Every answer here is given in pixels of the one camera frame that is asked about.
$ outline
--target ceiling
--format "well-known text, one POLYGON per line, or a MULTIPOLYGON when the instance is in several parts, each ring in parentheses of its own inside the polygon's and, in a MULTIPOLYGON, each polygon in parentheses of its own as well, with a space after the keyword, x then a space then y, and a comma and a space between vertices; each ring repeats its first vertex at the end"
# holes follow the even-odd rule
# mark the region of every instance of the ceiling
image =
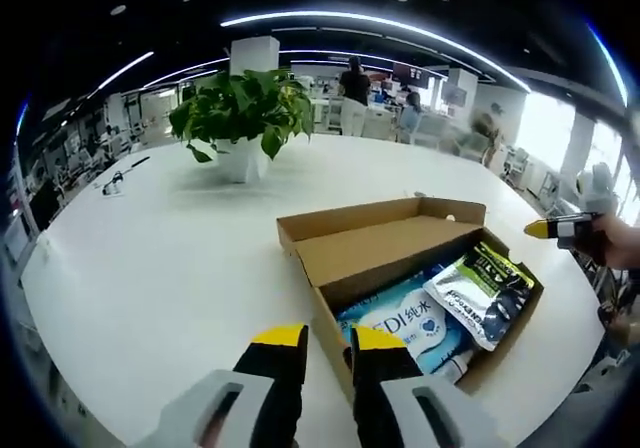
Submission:
MULTIPOLYGON (((619 93, 585 20, 590 20, 629 73, 640 69, 639 38, 621 26, 631 0, 16 0, 10 7, 16 85, 31 93, 31 113, 86 95, 148 51, 155 55, 127 71, 104 94, 127 91, 172 71, 226 56, 233 39, 273 33, 282 49, 357 51, 420 66, 450 59, 389 38, 419 43, 469 63, 514 86, 477 60, 411 34, 354 20, 287 19, 221 28, 245 15, 299 9, 366 13, 417 25, 477 50, 502 66, 552 73, 618 99, 619 93), (110 11, 118 5, 126 10, 110 11), (277 31, 283 27, 316 30, 277 31), (369 34, 331 31, 345 28, 369 34)), ((93 103, 101 103, 96 97, 93 103)))

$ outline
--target hand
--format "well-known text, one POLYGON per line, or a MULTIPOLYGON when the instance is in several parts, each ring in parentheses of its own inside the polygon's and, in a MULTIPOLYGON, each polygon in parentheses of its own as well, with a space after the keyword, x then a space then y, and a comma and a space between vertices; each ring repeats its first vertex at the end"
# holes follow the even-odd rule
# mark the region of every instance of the hand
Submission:
POLYGON ((640 229, 630 227, 614 215, 601 216, 592 227, 592 235, 576 240, 578 251, 610 268, 640 268, 640 229))

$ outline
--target black shirt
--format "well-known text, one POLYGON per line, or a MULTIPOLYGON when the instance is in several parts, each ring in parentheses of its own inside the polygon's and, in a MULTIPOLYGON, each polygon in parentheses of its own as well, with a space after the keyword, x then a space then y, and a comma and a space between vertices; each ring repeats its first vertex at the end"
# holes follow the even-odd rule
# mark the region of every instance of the black shirt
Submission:
POLYGON ((345 71, 340 76, 340 84, 344 86, 344 96, 367 106, 369 94, 369 77, 364 73, 345 71))

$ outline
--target white table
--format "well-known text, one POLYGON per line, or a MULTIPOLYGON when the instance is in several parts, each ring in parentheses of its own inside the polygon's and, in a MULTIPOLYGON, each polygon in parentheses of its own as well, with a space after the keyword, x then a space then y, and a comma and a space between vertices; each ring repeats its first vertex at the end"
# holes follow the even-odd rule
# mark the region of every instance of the white table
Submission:
MULTIPOLYGON (((137 159, 122 197, 87 187, 41 238, 22 278, 56 366, 125 443, 151 432, 161 408, 208 372, 231 368, 251 338, 310 321, 305 277, 278 244, 275 218, 427 195, 488 206, 487 225, 546 286, 504 362, 477 394, 517 444, 561 403, 603 334, 593 290, 568 252, 529 238, 537 218, 482 166, 421 147, 351 137, 298 137, 256 186, 224 185, 179 144, 137 159)), ((312 336, 296 438, 357 447, 350 409, 312 336)))

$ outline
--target green leaves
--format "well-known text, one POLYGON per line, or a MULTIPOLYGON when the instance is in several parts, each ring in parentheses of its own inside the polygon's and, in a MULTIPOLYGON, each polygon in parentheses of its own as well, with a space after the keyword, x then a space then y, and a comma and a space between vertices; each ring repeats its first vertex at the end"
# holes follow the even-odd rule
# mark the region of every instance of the green leaves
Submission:
POLYGON ((173 134, 188 142, 187 148, 200 163, 211 157, 197 150, 192 140, 217 151, 216 140, 235 143, 259 135, 262 150, 273 159, 292 133, 313 131, 306 91, 288 78, 284 70, 247 70, 240 76, 220 72, 171 113, 173 134))
POLYGON ((206 162, 212 160, 212 158, 209 155, 207 155, 206 153, 198 150, 191 143, 187 143, 187 148, 189 148, 191 150, 191 153, 193 154, 193 157, 196 159, 196 161, 198 163, 206 163, 206 162))

